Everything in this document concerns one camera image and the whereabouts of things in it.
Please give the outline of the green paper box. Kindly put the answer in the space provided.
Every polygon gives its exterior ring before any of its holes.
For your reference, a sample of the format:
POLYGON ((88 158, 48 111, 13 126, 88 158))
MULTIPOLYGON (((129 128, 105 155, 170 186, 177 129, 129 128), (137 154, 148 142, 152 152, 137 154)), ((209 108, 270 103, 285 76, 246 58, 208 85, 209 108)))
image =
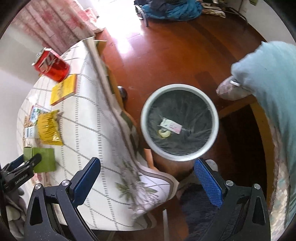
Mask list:
POLYGON ((25 147, 24 161, 29 161, 36 154, 41 155, 41 161, 34 167, 35 173, 53 172, 56 170, 56 160, 53 148, 25 147))

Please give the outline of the yellow picture box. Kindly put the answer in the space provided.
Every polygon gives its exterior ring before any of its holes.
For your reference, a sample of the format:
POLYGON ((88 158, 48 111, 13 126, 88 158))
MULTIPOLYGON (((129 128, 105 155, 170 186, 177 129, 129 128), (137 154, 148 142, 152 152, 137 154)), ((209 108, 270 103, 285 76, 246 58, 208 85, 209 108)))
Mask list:
POLYGON ((77 75, 69 75, 66 79, 59 82, 52 88, 50 105, 55 106, 68 97, 76 94, 77 89, 77 75))

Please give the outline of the yellow lemon peel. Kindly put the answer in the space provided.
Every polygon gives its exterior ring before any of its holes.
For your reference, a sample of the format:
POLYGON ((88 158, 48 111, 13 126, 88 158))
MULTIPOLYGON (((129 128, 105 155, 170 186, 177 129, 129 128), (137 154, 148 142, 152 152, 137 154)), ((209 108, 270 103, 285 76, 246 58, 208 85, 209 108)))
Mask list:
POLYGON ((168 138, 171 135, 171 131, 166 129, 160 129, 158 130, 158 134, 161 138, 168 138))

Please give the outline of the pink toothpaste box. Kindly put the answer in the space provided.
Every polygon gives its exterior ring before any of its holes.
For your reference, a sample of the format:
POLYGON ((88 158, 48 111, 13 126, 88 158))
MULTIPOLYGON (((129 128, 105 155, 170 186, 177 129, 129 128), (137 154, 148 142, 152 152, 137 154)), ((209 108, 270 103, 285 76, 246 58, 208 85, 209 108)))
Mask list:
POLYGON ((182 130, 182 125, 176 123, 173 120, 169 120, 167 118, 163 118, 163 120, 161 121, 160 125, 162 128, 165 128, 171 132, 174 132, 176 134, 180 134, 181 130, 182 130))

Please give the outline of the white round trash bin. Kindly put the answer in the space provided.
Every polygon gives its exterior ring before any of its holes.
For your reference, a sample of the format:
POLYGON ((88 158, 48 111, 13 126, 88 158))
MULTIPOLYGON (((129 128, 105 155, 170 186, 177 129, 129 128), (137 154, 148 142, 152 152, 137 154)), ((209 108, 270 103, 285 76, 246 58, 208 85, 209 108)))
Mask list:
POLYGON ((176 162, 191 161, 211 149, 219 131, 219 116, 213 101, 200 89, 170 84, 153 92, 140 117, 142 135, 159 156, 176 162), (180 134, 161 138, 163 118, 182 125, 180 134))

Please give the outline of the yellow snack bag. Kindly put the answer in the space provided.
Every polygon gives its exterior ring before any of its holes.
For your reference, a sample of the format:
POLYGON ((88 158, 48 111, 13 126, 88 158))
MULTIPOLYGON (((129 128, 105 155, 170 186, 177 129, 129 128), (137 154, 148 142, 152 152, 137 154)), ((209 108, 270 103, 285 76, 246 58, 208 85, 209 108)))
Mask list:
POLYGON ((37 130, 42 144, 62 146, 63 141, 59 131, 59 111, 42 113, 38 116, 37 130))

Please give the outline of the blue white milk carton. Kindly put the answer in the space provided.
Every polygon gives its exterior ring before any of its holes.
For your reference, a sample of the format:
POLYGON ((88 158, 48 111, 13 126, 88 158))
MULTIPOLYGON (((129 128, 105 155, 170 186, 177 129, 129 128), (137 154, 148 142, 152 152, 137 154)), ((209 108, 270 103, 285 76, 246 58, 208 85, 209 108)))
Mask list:
POLYGON ((30 112, 30 116, 29 116, 29 121, 32 125, 36 125, 37 121, 38 121, 38 117, 40 114, 46 113, 47 111, 44 110, 43 108, 39 107, 39 106, 32 106, 31 112, 30 112))

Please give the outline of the white patterned tablecloth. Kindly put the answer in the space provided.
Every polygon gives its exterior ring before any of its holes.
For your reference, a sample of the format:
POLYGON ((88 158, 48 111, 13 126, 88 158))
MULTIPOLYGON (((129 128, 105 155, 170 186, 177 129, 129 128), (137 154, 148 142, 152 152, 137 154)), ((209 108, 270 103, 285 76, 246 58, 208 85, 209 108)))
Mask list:
POLYGON ((172 199, 177 180, 151 169, 139 145, 130 115, 119 105, 107 67, 99 55, 100 42, 87 38, 72 46, 62 58, 77 77, 76 93, 50 105, 55 82, 42 76, 25 97, 17 117, 16 143, 37 147, 36 140, 23 137, 25 121, 34 106, 59 112, 63 144, 54 146, 56 169, 35 174, 26 182, 31 193, 38 183, 55 186, 71 179, 89 160, 97 157, 101 171, 79 212, 93 230, 134 231, 156 226, 151 211, 172 199))

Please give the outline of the red soda can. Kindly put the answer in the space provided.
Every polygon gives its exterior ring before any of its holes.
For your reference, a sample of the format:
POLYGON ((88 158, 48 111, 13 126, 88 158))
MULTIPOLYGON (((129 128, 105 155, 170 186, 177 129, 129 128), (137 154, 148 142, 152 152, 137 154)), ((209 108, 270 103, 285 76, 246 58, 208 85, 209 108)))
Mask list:
POLYGON ((43 48, 36 55, 32 66, 41 75, 56 82, 63 81, 70 72, 70 65, 51 48, 43 48))

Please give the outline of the pink floral curtain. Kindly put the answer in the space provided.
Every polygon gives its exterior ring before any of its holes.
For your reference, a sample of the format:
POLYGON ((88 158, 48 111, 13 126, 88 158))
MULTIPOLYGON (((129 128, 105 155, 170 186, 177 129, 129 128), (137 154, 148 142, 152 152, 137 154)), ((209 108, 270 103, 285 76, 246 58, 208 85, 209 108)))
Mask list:
POLYGON ((103 31, 92 8, 83 8, 79 1, 30 1, 12 25, 60 55, 103 31))

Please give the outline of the light blue blanket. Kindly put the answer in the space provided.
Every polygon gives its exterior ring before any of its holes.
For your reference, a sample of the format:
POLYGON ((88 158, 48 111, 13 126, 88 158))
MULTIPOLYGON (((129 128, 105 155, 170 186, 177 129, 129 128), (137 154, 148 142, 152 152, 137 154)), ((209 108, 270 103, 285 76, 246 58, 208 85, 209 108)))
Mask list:
POLYGON ((263 42, 234 63, 231 74, 256 97, 280 132, 288 163, 295 164, 295 45, 263 42))

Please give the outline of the blue clothes pile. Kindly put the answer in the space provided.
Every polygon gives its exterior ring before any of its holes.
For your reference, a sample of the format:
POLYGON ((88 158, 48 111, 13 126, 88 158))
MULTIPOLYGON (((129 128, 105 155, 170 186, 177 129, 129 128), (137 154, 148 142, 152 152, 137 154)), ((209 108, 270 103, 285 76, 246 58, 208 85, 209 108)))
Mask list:
POLYGON ((149 18, 171 21, 189 21, 199 17, 203 6, 199 1, 134 1, 149 18))

